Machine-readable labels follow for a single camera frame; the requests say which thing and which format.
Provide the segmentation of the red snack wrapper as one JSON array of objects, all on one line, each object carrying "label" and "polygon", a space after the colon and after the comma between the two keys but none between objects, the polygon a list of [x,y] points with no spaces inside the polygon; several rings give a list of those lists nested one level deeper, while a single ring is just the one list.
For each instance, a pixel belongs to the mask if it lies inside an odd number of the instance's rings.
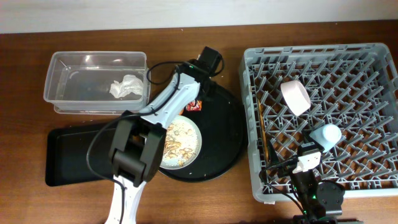
[{"label": "red snack wrapper", "polygon": [[201,111],[202,109],[202,101],[194,100],[189,102],[189,104],[185,107],[187,111]]}]

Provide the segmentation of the light blue plastic cup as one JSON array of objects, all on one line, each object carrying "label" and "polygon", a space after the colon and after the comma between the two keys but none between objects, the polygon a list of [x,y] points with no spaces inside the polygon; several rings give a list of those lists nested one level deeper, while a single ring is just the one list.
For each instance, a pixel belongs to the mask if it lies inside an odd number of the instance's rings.
[{"label": "light blue plastic cup", "polygon": [[322,153],[329,152],[341,136],[340,128],[334,124],[326,124],[310,133],[310,137],[323,147]]}]

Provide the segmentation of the wooden chopstick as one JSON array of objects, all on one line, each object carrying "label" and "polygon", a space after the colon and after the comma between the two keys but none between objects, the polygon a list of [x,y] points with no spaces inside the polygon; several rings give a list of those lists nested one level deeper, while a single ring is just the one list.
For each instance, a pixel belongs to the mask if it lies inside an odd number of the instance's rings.
[{"label": "wooden chopstick", "polygon": [[269,162],[269,155],[268,155],[268,148],[267,148],[266,129],[264,126],[264,117],[262,115],[263,107],[262,107],[259,99],[257,99],[257,105],[258,105],[258,113],[259,113],[259,124],[261,127],[261,138],[262,138],[262,144],[263,144],[263,148],[264,148],[263,149],[264,157],[265,157],[265,162],[267,164]]}]

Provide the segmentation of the grey plate with food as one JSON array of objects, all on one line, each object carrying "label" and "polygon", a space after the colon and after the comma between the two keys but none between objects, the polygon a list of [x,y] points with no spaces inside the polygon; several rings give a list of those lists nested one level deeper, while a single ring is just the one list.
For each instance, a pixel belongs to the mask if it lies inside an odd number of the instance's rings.
[{"label": "grey plate with food", "polygon": [[167,128],[160,167],[177,170],[190,165],[199,155],[201,145],[202,137],[197,125],[185,116],[176,116]]}]

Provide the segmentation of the pink plastic bowl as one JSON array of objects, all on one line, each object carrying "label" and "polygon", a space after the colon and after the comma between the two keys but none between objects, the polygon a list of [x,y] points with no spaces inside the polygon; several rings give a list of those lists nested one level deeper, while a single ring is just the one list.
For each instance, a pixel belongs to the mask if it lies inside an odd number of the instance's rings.
[{"label": "pink plastic bowl", "polygon": [[310,97],[301,82],[293,80],[282,83],[280,90],[287,106],[294,115],[300,116],[311,107]]}]

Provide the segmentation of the white paper napkin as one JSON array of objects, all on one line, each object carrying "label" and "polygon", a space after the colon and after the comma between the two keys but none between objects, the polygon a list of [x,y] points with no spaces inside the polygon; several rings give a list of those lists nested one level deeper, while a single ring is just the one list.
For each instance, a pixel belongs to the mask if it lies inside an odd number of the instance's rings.
[{"label": "white paper napkin", "polygon": [[115,98],[123,98],[131,93],[142,96],[144,92],[143,81],[135,75],[125,75],[122,82],[116,80],[110,86],[109,92]]}]

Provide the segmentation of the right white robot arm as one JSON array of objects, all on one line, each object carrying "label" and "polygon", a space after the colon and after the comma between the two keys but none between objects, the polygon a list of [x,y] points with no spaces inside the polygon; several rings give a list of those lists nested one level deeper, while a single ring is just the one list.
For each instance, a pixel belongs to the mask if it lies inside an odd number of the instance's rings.
[{"label": "right white robot arm", "polygon": [[284,162],[272,162],[260,172],[259,177],[270,188],[276,187],[266,180],[268,170],[276,170],[283,176],[289,176],[292,181],[293,196],[277,190],[282,195],[288,196],[299,210],[300,215],[295,215],[292,222],[295,224],[338,224],[338,217],[342,215],[342,204],[345,188],[332,180],[317,180],[312,170],[293,173],[293,164],[298,159],[289,159]]}]

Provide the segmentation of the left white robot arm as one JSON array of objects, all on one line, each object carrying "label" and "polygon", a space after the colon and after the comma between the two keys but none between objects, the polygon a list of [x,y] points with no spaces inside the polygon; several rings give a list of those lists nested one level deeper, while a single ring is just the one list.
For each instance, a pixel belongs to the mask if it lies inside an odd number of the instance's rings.
[{"label": "left white robot arm", "polygon": [[113,195],[120,199],[112,199],[107,223],[136,222],[144,187],[160,168],[167,128],[190,102],[219,88],[211,78],[223,69],[223,59],[176,62],[169,85],[157,98],[138,113],[125,111],[97,132],[90,148],[106,129],[116,125],[109,159],[113,169]]}]

